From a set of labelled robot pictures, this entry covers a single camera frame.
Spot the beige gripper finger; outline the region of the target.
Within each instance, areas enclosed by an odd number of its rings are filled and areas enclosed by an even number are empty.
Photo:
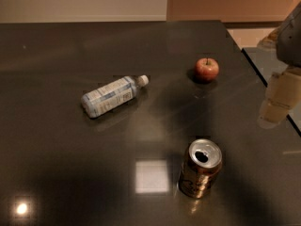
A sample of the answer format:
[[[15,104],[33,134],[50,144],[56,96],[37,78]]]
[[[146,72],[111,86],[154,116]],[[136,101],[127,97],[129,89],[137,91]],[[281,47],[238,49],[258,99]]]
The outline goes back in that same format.
[[[272,73],[259,112],[259,126],[276,127],[300,101],[301,68],[287,67],[282,73]]]
[[[278,33],[279,28],[277,27],[273,31],[271,31],[267,36],[265,36],[262,40],[260,40],[257,44],[257,47],[265,50],[275,50]]]

